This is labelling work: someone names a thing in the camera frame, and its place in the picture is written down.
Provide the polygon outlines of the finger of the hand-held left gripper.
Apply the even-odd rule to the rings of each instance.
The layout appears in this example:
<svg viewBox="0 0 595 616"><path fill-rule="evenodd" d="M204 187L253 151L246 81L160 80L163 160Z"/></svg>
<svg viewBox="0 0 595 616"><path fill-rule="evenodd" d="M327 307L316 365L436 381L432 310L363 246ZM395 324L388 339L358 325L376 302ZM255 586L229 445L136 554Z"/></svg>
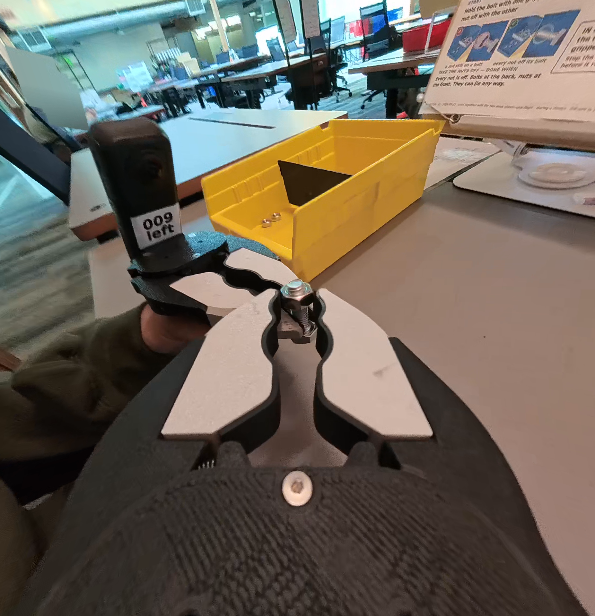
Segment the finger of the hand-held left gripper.
<svg viewBox="0 0 595 616"><path fill-rule="evenodd" d="M173 282L170 288L204 305L204 311L212 325L260 294L250 289L232 287L216 272L183 277ZM315 337L316 331L317 326L310 319L308 307L305 307L301 316L281 309L277 327L279 339L288 339L293 343L309 343Z"/></svg>
<svg viewBox="0 0 595 616"><path fill-rule="evenodd" d="M298 277L281 261L240 248L225 258L224 279L235 288L267 290L281 289Z"/></svg>

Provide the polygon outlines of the yellow plastic bin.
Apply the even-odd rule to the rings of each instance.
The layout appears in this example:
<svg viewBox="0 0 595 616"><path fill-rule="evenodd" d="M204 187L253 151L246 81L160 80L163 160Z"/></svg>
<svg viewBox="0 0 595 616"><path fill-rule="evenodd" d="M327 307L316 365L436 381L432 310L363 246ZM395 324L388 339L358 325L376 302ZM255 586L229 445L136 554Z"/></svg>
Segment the yellow plastic bin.
<svg viewBox="0 0 595 616"><path fill-rule="evenodd" d="M202 180L213 227L266 246L306 281L422 197L444 121L333 119ZM278 161L350 174L303 206L289 204ZM263 219L281 213L262 228Z"/></svg>

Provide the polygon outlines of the white stand base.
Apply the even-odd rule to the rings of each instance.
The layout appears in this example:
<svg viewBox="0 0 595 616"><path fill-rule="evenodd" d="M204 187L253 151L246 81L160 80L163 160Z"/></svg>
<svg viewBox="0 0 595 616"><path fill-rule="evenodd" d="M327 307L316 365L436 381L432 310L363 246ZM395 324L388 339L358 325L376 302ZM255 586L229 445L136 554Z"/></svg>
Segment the white stand base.
<svg viewBox="0 0 595 616"><path fill-rule="evenodd" d="M455 177L456 188L595 219L595 206L579 206L576 193L595 195L595 153L552 149L509 140L500 152Z"/></svg>

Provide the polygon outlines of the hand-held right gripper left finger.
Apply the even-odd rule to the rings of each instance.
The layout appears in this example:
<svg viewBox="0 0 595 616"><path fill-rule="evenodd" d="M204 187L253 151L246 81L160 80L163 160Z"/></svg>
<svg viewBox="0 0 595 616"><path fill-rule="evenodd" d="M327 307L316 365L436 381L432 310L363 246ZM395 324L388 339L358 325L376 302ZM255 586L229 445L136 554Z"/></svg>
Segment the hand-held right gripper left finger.
<svg viewBox="0 0 595 616"><path fill-rule="evenodd" d="M272 394L264 334L276 325L278 292L252 296L208 332L162 427L173 440L220 441Z"/></svg>

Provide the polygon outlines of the tan sheet holder board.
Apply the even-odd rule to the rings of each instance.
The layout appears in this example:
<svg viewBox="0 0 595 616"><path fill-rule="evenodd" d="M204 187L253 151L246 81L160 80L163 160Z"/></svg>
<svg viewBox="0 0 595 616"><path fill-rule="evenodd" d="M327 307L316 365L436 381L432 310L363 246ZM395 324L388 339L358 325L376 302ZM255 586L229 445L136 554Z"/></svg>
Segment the tan sheet holder board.
<svg viewBox="0 0 595 616"><path fill-rule="evenodd" d="M595 121L464 115L456 123L446 122L443 133L595 151Z"/></svg>

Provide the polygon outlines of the red bin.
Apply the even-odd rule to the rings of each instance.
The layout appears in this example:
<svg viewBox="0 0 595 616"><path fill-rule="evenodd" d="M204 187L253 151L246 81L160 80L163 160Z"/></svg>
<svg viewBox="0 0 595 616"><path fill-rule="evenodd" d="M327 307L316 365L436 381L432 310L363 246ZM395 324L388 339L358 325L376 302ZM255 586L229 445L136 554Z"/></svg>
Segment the red bin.
<svg viewBox="0 0 595 616"><path fill-rule="evenodd" d="M424 51L427 30L429 29L430 20L427 20L421 25L415 25L402 34L402 48L405 53Z"/></svg>

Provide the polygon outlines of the wooden top table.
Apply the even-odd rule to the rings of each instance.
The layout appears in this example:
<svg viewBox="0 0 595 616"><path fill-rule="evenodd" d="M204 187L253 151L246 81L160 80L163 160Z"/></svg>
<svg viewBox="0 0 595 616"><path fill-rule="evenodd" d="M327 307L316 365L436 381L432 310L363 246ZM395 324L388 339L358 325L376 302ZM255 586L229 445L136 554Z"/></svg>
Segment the wooden top table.
<svg viewBox="0 0 595 616"><path fill-rule="evenodd" d="M416 119L421 105L417 100L418 92L426 88L440 50L441 47L418 52L397 49L352 64L348 73L365 75L370 90L385 92L387 119L395 119L401 112L405 112L410 119Z"/></svg>

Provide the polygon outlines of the white paper sheet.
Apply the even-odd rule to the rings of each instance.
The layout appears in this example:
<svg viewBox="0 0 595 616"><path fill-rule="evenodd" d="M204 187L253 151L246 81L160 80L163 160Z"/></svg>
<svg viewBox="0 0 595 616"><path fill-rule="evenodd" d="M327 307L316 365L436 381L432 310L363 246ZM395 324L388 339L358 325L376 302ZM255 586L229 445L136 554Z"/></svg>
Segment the white paper sheet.
<svg viewBox="0 0 595 616"><path fill-rule="evenodd" d="M498 153L489 142L440 136L425 180L424 192Z"/></svg>

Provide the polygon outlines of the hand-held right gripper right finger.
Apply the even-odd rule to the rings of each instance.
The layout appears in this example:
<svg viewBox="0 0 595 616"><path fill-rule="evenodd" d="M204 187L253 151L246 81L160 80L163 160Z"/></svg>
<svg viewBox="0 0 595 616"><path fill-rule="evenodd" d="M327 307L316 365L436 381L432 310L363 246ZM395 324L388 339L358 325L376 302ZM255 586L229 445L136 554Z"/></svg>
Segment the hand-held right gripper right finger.
<svg viewBox="0 0 595 616"><path fill-rule="evenodd" d="M386 332L317 292L314 420L327 441L426 441L433 429Z"/></svg>

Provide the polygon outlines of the black panel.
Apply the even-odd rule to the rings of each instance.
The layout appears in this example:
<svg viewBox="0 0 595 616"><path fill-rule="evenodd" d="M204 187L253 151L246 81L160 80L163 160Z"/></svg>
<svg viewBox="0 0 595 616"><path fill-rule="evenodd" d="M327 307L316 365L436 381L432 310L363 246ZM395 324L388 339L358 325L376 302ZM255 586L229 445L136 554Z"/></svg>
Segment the black panel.
<svg viewBox="0 0 595 616"><path fill-rule="evenodd" d="M0 155L70 206L70 167L0 109Z"/></svg>

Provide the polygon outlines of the person's left hand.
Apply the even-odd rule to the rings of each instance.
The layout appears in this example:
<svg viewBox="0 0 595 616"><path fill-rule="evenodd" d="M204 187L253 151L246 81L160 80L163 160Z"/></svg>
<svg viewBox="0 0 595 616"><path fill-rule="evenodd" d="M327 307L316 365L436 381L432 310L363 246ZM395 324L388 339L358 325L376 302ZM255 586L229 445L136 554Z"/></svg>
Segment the person's left hand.
<svg viewBox="0 0 595 616"><path fill-rule="evenodd" d="M210 330L206 319L161 315L144 304L140 314L141 339L152 352L175 356L189 343L205 338Z"/></svg>

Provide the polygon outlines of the white table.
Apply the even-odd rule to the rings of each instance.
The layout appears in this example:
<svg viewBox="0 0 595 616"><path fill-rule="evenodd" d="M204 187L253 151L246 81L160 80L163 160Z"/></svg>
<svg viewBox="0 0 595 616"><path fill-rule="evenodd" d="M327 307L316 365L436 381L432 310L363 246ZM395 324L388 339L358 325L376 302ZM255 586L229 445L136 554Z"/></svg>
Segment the white table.
<svg viewBox="0 0 595 616"><path fill-rule="evenodd" d="M181 207L201 199L201 181L223 167L347 112L303 110L197 111L157 124L170 140ZM68 226L81 241L117 230L92 154L72 155Z"/></svg>

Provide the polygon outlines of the silver bolt with nut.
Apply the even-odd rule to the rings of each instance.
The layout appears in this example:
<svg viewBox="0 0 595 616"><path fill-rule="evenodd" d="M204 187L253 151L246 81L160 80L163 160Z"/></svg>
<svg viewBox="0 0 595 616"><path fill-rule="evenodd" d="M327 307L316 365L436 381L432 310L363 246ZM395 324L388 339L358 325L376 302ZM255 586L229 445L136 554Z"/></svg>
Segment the silver bolt with nut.
<svg viewBox="0 0 595 616"><path fill-rule="evenodd" d="M309 343L316 333L312 309L315 293L309 283L292 280L280 290L280 304L287 317L279 331L286 334L294 343Z"/></svg>

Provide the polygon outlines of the printed instruction sheet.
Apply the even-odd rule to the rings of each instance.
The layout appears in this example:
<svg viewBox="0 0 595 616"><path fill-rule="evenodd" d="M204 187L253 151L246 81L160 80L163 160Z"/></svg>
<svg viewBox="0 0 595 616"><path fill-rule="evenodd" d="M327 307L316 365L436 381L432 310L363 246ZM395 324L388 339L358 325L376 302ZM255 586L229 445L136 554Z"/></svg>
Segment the printed instruction sheet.
<svg viewBox="0 0 595 616"><path fill-rule="evenodd" d="M444 116L595 123L595 1L460 1L424 103Z"/></svg>

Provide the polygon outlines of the person's left forearm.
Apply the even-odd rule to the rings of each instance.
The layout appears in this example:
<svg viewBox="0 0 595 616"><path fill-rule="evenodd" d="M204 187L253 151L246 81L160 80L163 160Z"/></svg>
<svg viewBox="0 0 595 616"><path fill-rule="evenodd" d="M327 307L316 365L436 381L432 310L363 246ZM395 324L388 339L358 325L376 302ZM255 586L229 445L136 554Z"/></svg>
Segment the person's left forearm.
<svg viewBox="0 0 595 616"><path fill-rule="evenodd" d="M173 359L144 342L145 308L65 333L0 373L0 481L18 504L75 480L118 414Z"/></svg>

